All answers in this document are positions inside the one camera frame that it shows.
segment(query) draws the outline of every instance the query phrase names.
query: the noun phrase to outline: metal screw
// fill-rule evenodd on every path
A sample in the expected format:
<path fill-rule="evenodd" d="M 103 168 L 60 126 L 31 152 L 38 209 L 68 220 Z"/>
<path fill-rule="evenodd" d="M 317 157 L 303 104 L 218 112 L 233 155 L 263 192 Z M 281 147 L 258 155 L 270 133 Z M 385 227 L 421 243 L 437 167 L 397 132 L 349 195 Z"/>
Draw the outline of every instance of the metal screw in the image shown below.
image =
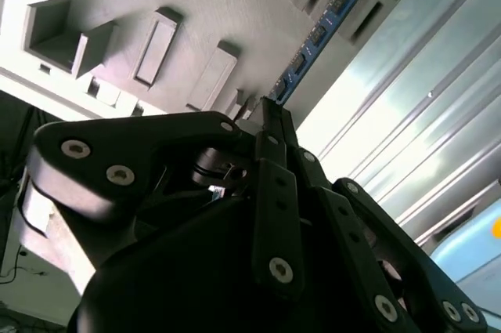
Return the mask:
<path fill-rule="evenodd" d="M 221 122 L 221 127 L 225 130 L 227 130 L 228 132 L 232 132 L 233 131 L 233 127 L 231 124 L 227 123 L 226 121 L 222 121 Z"/>
<path fill-rule="evenodd" d="M 64 155 L 74 159 L 88 157 L 91 153 L 91 148 L 86 143 L 77 139 L 69 139 L 61 145 L 61 151 Z"/>
<path fill-rule="evenodd" d="M 472 320 L 474 323 L 479 323 L 480 322 L 480 317 L 478 316 L 477 312 L 473 308 L 471 308 L 470 305 L 466 303 L 461 303 L 461 306 L 463 307 L 464 313 Z"/>
<path fill-rule="evenodd" d="M 453 306 L 450 302 L 447 302 L 446 300 L 442 303 L 442 305 L 451 319 L 453 319 L 458 323 L 461 321 L 461 315 L 457 311 L 455 306 Z"/>
<path fill-rule="evenodd" d="M 311 154 L 309 151 L 305 151 L 305 158 L 307 161 L 314 162 L 315 156 Z"/>
<path fill-rule="evenodd" d="M 398 313 L 395 306 L 393 306 L 393 303 L 391 303 L 386 296 L 376 295 L 374 304 L 376 304 L 377 310 L 386 320 L 394 323 L 398 319 Z"/>
<path fill-rule="evenodd" d="M 289 263 L 280 257 L 274 257 L 270 260 L 269 271 L 282 284 L 289 284 L 294 278 L 294 273 Z"/>
<path fill-rule="evenodd" d="M 274 143 L 275 145 L 278 145 L 279 144 L 279 140 L 277 140 L 275 137 L 273 136 L 268 136 L 268 139 L 269 139 L 269 142 L 270 143 Z"/>
<path fill-rule="evenodd" d="M 134 172 L 123 165 L 114 165 L 106 170 L 106 177 L 118 186 L 130 186 L 134 182 Z"/>
<path fill-rule="evenodd" d="M 346 186 L 354 194 L 357 194 L 359 192 L 359 188 L 355 184 L 353 184 L 353 183 L 348 183 Z"/>

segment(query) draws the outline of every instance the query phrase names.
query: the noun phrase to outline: black plastic bracket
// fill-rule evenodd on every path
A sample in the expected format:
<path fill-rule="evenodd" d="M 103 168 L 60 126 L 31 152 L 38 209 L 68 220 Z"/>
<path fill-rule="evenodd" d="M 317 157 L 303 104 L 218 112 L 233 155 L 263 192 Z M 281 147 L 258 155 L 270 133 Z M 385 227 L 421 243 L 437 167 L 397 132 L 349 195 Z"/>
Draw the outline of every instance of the black plastic bracket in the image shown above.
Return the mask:
<path fill-rule="evenodd" d="M 339 179 L 332 190 L 345 196 L 375 233 L 375 252 L 379 259 L 388 259 L 402 277 L 405 305 L 422 331 L 486 331 L 485 318 L 475 304 L 357 182 Z M 473 309 L 478 321 L 468 316 L 465 306 Z"/>

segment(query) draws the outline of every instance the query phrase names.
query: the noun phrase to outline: cable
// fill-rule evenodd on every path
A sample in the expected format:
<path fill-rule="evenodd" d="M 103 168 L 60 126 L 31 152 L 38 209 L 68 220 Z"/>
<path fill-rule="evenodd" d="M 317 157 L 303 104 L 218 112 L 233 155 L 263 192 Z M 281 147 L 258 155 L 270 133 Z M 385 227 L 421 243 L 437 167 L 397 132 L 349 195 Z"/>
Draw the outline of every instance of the cable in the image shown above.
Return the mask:
<path fill-rule="evenodd" d="M 47 272 L 43 272 L 43 271 L 34 272 L 31 269 L 25 268 L 23 266 L 18 266 L 17 268 L 11 268 L 5 276 L 0 276 L 0 278 L 7 278 L 13 272 L 14 269 L 24 270 L 26 273 L 31 274 L 33 276 L 47 276 L 47 275 L 49 275 Z"/>
<path fill-rule="evenodd" d="M 20 323 L 19 320 L 15 319 L 14 317 L 10 315 L 5 315 L 4 313 L 0 314 L 0 319 L 6 319 L 9 320 L 11 323 L 14 323 L 15 328 L 18 329 L 19 331 L 22 331 L 23 325 Z"/>
<path fill-rule="evenodd" d="M 26 114 L 24 115 L 23 124 L 21 125 L 21 128 L 19 130 L 19 135 L 17 136 L 16 145 L 14 146 L 13 155 L 10 158 L 11 169 L 10 169 L 9 175 L 12 174 L 12 172 L 13 172 L 12 165 L 17 163 L 17 158 L 19 158 L 21 147 L 23 146 L 24 140 L 26 139 L 27 130 L 28 130 L 28 127 L 30 125 L 31 119 L 33 118 L 33 114 L 34 114 L 34 107 L 33 106 L 28 107 Z"/>
<path fill-rule="evenodd" d="M 19 254 L 21 253 L 21 248 L 23 246 L 20 245 L 19 248 L 17 249 L 17 255 L 16 255 L 16 262 L 14 263 L 14 278 L 10 281 L 7 281 L 7 282 L 0 282 L 0 284 L 11 284 L 12 282 L 14 282 L 16 280 L 16 277 L 17 277 L 17 262 L 19 261 Z"/>

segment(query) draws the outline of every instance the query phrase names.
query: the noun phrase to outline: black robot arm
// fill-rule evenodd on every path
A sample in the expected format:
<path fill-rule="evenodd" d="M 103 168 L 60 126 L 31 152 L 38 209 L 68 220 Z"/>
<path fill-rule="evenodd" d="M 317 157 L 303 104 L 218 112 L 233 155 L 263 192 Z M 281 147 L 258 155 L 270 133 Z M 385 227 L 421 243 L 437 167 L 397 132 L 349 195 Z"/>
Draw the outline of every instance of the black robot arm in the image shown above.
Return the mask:
<path fill-rule="evenodd" d="M 271 100 L 237 123 L 46 125 L 18 205 L 22 243 L 82 295 L 70 331 L 487 331 L 360 185 L 327 180 Z"/>

